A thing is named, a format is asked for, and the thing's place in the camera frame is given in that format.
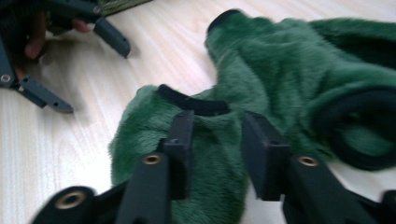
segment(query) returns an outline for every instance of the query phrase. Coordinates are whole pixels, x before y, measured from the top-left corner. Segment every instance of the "wood grain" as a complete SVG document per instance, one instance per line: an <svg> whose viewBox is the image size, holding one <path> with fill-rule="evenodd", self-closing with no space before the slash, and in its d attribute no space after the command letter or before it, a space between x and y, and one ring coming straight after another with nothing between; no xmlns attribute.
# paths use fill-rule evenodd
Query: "wood grain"
<svg viewBox="0 0 396 224"><path fill-rule="evenodd" d="M205 31L230 8L274 21L396 21L393 0L157 0L109 18L134 46L127 60L91 33L52 37L41 64L29 71L76 111L58 114L0 90L0 222L30 222L52 194L70 186L108 190L107 144L125 106L144 85L165 83L186 94L213 86L216 71L205 50ZM371 199L377 200L383 189L396 189L394 169L372 174L338 163L332 169L346 187ZM249 192L243 223L282 220L278 203L255 201Z"/></svg>

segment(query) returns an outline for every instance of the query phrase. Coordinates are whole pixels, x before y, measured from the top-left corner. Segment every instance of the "light wood surface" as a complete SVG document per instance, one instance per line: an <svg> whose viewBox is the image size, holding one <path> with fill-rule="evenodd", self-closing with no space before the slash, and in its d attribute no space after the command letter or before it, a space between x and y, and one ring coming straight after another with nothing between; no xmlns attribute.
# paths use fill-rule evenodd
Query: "light wood surface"
<svg viewBox="0 0 396 224"><path fill-rule="evenodd" d="M186 94L213 86L216 71L205 50L205 31L230 8L274 21L396 21L394 0L157 0L109 18L134 45L127 60L95 34L52 38L40 66L29 71L75 113L40 109L16 92L0 90L0 223L30 222L52 194L70 186L108 190L107 144L125 106L144 85L166 83ZM374 174L342 164L332 169L347 188L373 200L384 189L396 189L395 169ZM283 222L278 203L256 201L249 192L243 223Z"/></svg>

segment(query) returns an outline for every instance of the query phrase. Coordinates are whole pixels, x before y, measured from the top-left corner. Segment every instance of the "black plastic part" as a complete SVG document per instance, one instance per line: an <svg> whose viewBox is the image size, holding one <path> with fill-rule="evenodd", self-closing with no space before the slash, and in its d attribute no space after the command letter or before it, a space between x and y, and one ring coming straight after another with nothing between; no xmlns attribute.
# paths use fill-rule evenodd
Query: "black plastic part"
<svg viewBox="0 0 396 224"><path fill-rule="evenodd" d="M116 221L126 185L124 182L95 197L95 224L113 224Z"/></svg>
<svg viewBox="0 0 396 224"><path fill-rule="evenodd" d="M308 223L377 223L320 159L312 155L293 156L287 175L289 192L298 198Z"/></svg>
<svg viewBox="0 0 396 224"><path fill-rule="evenodd" d="M116 224L170 223L169 160L161 152L141 156L128 183Z"/></svg>
<svg viewBox="0 0 396 224"><path fill-rule="evenodd" d="M228 114L230 108L224 101L205 101L191 98L188 95L174 91L168 86L162 84L157 93L167 102L184 110L193 110L195 115L199 116L218 116Z"/></svg>
<svg viewBox="0 0 396 224"><path fill-rule="evenodd" d="M12 67L11 61L8 58L6 46L3 43L3 39L0 36L0 87L9 88L16 82L14 68Z"/></svg>
<svg viewBox="0 0 396 224"><path fill-rule="evenodd" d="M384 224L394 223L396 220L396 189L388 190L382 197L381 204L378 206L381 211L381 218Z"/></svg>
<svg viewBox="0 0 396 224"><path fill-rule="evenodd" d="M241 149L257 197L279 201L290 156L289 143L264 116L245 112Z"/></svg>
<svg viewBox="0 0 396 224"><path fill-rule="evenodd" d="M19 82L15 90L40 107L48 105L61 113L73 113L73 107L53 94L32 77L26 77Z"/></svg>
<svg viewBox="0 0 396 224"><path fill-rule="evenodd" d="M174 116L171 129L163 141L163 153L170 160L171 199L184 200L190 196L192 172L192 131L194 111Z"/></svg>
<svg viewBox="0 0 396 224"><path fill-rule="evenodd" d="M292 195L288 195L283 199L282 210L288 224L310 223L301 204Z"/></svg>
<svg viewBox="0 0 396 224"><path fill-rule="evenodd" d="M33 224L86 224L93 220L93 191L71 187L53 196Z"/></svg>
<svg viewBox="0 0 396 224"><path fill-rule="evenodd" d="M80 19L94 23L102 17L99 5L82 0L40 0L41 9L70 19Z"/></svg>
<svg viewBox="0 0 396 224"><path fill-rule="evenodd" d="M110 22L108 22L104 17L98 19L95 22L95 27L93 31L97 35L102 37L103 40L116 52L127 58L129 52L131 51L131 46L128 40L120 33Z"/></svg>

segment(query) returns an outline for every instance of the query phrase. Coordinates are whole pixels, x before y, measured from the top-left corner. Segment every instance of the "hand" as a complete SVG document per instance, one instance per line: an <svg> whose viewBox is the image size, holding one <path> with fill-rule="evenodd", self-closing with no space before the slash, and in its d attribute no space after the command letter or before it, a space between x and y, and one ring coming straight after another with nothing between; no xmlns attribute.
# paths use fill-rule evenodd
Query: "hand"
<svg viewBox="0 0 396 224"><path fill-rule="evenodd" d="M81 33L88 33L90 31L90 28L84 21L73 20L72 26ZM46 42L47 27L44 12L37 13L32 17L29 29L30 36L24 48L24 54L28 59L35 60L40 55ZM18 79L23 78L23 72L19 66L15 66L15 72Z"/></svg>

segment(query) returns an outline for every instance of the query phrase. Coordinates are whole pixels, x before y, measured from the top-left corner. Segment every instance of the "black plastic bracket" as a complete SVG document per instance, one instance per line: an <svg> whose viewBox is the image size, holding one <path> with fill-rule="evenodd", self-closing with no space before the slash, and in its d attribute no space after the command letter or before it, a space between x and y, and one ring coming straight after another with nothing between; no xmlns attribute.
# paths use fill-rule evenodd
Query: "black plastic bracket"
<svg viewBox="0 0 396 224"><path fill-rule="evenodd" d="M381 203L349 192L314 155L291 155L289 144L262 115L247 112L242 155L254 189L264 201L279 201L289 224L393 223L396 190Z"/></svg>

